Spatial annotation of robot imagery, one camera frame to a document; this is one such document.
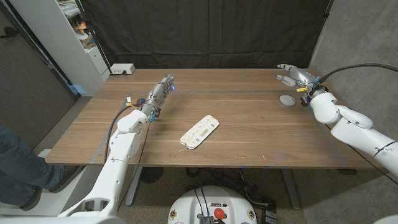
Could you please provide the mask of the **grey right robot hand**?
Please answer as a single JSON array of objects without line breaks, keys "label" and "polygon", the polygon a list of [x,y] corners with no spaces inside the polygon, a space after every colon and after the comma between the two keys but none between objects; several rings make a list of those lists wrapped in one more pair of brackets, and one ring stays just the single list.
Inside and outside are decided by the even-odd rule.
[{"label": "grey right robot hand", "polygon": [[274,75],[276,79],[280,80],[284,85],[289,87],[298,87],[298,91],[306,91],[309,95],[316,84],[316,78],[311,73],[302,68],[298,68],[289,64],[278,64],[278,68],[283,68],[286,75]]}]

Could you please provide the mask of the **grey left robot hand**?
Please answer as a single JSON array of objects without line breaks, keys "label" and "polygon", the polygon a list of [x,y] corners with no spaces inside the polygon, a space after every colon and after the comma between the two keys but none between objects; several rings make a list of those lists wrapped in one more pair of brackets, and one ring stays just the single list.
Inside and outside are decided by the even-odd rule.
[{"label": "grey left robot hand", "polygon": [[141,106],[141,111],[147,115],[150,122],[160,116],[161,106],[165,103],[171,91],[174,91],[174,77],[168,73],[158,82],[149,92],[145,102]]}]

